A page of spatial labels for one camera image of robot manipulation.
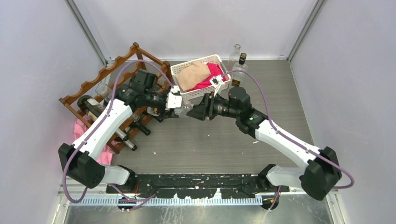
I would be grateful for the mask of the clear drinking glass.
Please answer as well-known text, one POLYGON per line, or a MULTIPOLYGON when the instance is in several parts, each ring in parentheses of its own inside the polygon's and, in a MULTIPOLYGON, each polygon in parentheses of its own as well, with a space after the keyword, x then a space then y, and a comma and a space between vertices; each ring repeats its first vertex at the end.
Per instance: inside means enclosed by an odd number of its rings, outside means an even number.
POLYGON ((107 84, 99 83, 95 89, 95 92, 106 102, 109 102, 112 98, 112 89, 107 84))

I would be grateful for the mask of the black-neck green wine bottle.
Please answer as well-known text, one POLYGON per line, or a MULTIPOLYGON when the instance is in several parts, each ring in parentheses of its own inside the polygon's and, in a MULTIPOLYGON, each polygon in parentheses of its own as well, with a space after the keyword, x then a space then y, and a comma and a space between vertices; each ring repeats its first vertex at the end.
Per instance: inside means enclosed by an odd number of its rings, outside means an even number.
POLYGON ((142 133, 144 133, 146 136, 149 136, 151 134, 151 131, 144 126, 140 121, 134 121, 132 122, 129 127, 132 128, 137 128, 139 129, 142 133))

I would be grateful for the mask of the clear glass bottle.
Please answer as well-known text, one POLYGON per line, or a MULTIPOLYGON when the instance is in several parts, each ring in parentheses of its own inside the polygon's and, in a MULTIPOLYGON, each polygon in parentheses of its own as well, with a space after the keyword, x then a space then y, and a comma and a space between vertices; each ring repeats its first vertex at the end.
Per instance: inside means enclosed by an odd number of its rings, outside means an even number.
POLYGON ((240 44, 235 44, 232 53, 228 57, 228 70, 232 70, 234 64, 239 61, 240 44))

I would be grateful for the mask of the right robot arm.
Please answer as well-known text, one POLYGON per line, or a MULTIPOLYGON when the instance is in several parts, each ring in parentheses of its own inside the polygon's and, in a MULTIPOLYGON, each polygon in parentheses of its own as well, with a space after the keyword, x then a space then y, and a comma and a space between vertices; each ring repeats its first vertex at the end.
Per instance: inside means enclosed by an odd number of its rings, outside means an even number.
POLYGON ((270 192, 276 186, 301 188, 320 201, 342 178, 338 157, 332 148, 321 149, 283 130, 269 116, 252 107, 250 96, 242 87, 233 87, 228 98, 206 93, 186 115, 198 120, 212 120, 217 115, 233 118, 241 132, 269 144, 297 165, 296 168, 268 165, 259 179, 264 191, 270 192))

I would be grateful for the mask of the silver-neck dark wine bottle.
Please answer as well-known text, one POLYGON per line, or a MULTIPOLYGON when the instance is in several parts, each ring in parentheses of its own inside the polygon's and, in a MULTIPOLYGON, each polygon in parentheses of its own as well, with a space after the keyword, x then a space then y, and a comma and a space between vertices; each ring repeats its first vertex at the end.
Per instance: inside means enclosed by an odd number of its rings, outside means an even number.
POLYGON ((133 144, 130 140, 126 140, 123 142, 128 148, 130 148, 132 151, 135 151, 137 149, 137 146, 133 144))

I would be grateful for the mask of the clear bottle black cap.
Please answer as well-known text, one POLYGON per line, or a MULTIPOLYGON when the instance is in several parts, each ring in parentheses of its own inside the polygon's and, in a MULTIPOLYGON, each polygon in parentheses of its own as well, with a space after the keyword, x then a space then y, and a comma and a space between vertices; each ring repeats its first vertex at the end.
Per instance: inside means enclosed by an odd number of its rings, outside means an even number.
POLYGON ((192 105, 192 104, 182 105, 180 108, 176 108, 174 110, 174 112, 180 118, 186 118, 187 112, 191 111, 193 109, 193 107, 194 107, 194 105, 192 105))
POLYGON ((248 66, 246 65, 246 58, 247 54, 244 52, 241 53, 238 62, 236 62, 233 66, 232 70, 236 71, 232 73, 231 85, 233 87, 241 86, 244 81, 245 73, 241 72, 241 70, 247 71, 248 69, 248 66))

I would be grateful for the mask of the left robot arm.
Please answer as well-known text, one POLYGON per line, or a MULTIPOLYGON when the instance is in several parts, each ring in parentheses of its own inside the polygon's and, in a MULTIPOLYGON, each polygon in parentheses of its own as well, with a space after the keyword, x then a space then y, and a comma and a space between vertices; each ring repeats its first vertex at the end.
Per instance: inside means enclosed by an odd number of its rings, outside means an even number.
POLYGON ((83 184, 89 189, 101 183, 117 185, 126 193, 136 187, 133 170, 118 165, 100 164, 97 159, 102 148, 116 130, 140 107, 157 109, 161 119, 177 118, 174 109, 180 108, 182 96, 177 85, 158 93, 152 90, 157 77, 139 70, 128 84, 122 84, 110 96, 107 107, 73 144, 62 144, 58 150, 64 176, 83 184))

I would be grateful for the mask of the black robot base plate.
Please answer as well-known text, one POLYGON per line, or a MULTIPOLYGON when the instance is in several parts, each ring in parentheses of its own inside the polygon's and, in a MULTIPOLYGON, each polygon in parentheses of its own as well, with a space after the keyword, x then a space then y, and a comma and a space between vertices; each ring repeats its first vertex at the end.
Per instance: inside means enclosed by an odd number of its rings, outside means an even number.
POLYGON ((124 194, 161 199, 209 199, 217 192, 222 199, 253 198, 278 189, 258 174, 138 174, 117 188, 124 194))

